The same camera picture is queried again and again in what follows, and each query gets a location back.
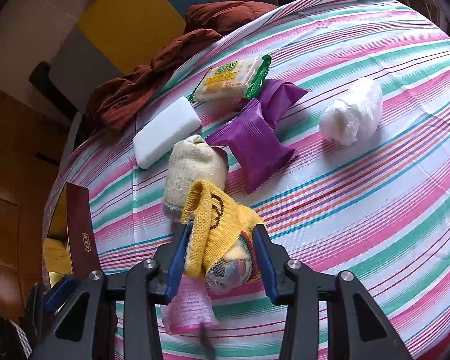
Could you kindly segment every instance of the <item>yellow fabric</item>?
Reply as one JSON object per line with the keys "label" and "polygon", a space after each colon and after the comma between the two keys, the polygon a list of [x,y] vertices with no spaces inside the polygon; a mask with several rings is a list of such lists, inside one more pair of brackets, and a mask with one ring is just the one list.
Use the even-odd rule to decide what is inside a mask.
{"label": "yellow fabric", "polygon": [[185,21],[168,0],[97,0],[78,21],[82,33],[122,72],[132,73],[172,40]]}
{"label": "yellow fabric", "polygon": [[72,272],[70,256],[62,241],[45,238],[43,241],[43,259],[46,270],[67,275]]}
{"label": "yellow fabric", "polygon": [[236,203],[221,189],[205,180],[195,181],[182,210],[186,223],[193,212],[193,230],[188,242],[185,274],[204,277],[222,258],[243,231],[252,237],[255,225],[262,223],[249,207]]}

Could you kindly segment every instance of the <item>rust-colored cloth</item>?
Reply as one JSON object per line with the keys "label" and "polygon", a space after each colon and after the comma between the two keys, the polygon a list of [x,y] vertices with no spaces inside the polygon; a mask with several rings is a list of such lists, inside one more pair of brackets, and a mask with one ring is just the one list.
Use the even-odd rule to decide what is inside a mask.
{"label": "rust-colored cloth", "polygon": [[209,28],[225,36],[277,8],[256,1],[226,1],[192,5],[185,14],[184,33]]}
{"label": "rust-colored cloth", "polygon": [[253,1],[193,5],[186,14],[186,33],[133,73],[96,87],[88,102],[87,129],[120,131],[183,63],[240,26],[276,6]]}

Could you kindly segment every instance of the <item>white soap bar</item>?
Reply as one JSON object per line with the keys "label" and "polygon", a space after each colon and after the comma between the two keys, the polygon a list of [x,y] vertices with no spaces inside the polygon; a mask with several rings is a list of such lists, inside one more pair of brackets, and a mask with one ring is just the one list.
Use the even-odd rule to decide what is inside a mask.
{"label": "white soap bar", "polygon": [[202,122],[186,97],[180,97],[154,117],[133,138],[137,164],[148,169],[173,145],[184,140]]}

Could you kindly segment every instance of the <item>wooden floor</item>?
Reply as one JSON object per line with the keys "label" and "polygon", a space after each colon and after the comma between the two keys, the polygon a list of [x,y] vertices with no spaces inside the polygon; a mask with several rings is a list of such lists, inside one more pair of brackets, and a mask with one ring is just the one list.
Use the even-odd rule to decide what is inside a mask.
{"label": "wooden floor", "polygon": [[41,280],[41,229],[67,129],[0,91],[0,313],[13,321]]}

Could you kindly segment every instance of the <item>chair backrest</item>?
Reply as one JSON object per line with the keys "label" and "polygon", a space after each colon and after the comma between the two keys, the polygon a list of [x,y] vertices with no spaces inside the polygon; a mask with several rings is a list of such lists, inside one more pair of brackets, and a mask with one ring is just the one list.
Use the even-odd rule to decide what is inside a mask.
{"label": "chair backrest", "polygon": [[193,4],[231,0],[97,0],[51,62],[49,78],[84,112],[97,85],[148,64],[180,36]]}

